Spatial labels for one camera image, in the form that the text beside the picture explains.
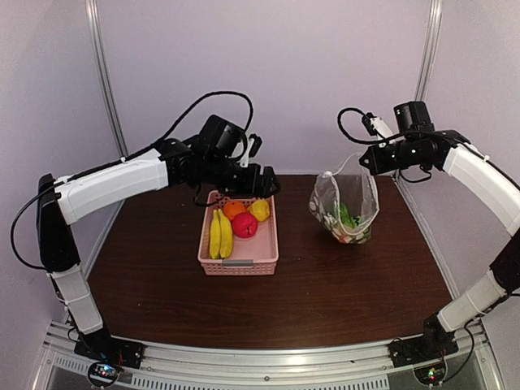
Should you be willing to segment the red toy apple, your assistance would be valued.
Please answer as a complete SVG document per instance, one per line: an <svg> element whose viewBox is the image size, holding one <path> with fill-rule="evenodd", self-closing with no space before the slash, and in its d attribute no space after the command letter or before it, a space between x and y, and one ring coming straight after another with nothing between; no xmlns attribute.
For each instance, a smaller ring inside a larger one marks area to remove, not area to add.
<svg viewBox="0 0 520 390"><path fill-rule="evenodd" d="M249 212L240 213L232 220L232 229L236 236L249 239L256 235L258 221Z"/></svg>

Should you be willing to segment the clear dotted zip bag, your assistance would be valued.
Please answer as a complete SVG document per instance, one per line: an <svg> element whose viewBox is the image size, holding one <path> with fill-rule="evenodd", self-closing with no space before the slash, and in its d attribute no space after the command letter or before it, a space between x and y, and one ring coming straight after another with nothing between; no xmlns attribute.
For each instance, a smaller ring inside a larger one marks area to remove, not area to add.
<svg viewBox="0 0 520 390"><path fill-rule="evenodd" d="M341 202L348 207L352 216L362 217L361 232L368 227L372 228L379 213L375 178L359 164L361 156L361 153L351 154L335 170L324 171L316 177L310 194L309 210L332 236L334 232L354 234L340 222Z"/></svg>

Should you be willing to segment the green striped toy watermelon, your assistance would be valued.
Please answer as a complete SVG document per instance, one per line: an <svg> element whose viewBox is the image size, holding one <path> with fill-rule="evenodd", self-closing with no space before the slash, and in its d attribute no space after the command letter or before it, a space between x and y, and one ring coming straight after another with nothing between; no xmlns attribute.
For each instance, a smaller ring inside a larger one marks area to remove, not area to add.
<svg viewBox="0 0 520 390"><path fill-rule="evenodd" d="M352 216L349 213L348 207L343 202L340 203L339 214L342 226L354 232L354 234L347 235L349 243L362 243L371 237L371 227L367 227L361 232L359 228L363 222L362 217Z"/></svg>

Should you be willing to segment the green orange toy mango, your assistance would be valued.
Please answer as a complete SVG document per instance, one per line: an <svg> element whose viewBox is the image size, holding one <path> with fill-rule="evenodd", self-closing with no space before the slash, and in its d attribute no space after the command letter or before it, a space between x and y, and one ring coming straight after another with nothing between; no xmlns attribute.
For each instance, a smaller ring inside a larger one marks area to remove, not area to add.
<svg viewBox="0 0 520 390"><path fill-rule="evenodd" d="M356 236L350 236L348 234L340 234L340 233L337 233L337 232L334 232L333 236L340 243L343 243L343 244L355 244L357 242L357 237Z"/></svg>

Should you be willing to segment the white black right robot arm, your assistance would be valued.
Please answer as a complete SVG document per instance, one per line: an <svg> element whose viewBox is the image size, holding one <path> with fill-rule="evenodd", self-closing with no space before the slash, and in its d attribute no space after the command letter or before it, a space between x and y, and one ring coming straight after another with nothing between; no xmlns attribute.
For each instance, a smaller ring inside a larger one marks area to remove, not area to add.
<svg viewBox="0 0 520 390"><path fill-rule="evenodd" d="M519 292L519 186L461 133L436 129L424 102L406 102L393 111L397 132L376 115L362 115L362 124L374 140L360 164L373 176L410 167L444 173L460 187L456 200L468 197L465 209L482 211L491 218L494 232L503 230L505 240L484 274L426 319L422 335L413 338L410 347L396 345L399 357L418 353L422 358L438 358L457 351L456 331Z"/></svg>

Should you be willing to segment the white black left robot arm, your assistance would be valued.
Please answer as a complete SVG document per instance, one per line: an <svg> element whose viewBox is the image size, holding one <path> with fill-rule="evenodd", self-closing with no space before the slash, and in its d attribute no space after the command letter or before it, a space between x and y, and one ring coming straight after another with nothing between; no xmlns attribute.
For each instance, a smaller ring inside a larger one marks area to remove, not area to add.
<svg viewBox="0 0 520 390"><path fill-rule="evenodd" d="M102 167L58 179L39 180L37 240L41 265L71 315L80 341L100 361L117 352L117 344L90 291L80 265L72 225L84 217L131 197L186 184L210 184L223 195L268 198L280 191L274 169L253 157L262 140L245 129L211 115L202 130L180 141L162 137L146 151Z"/></svg>

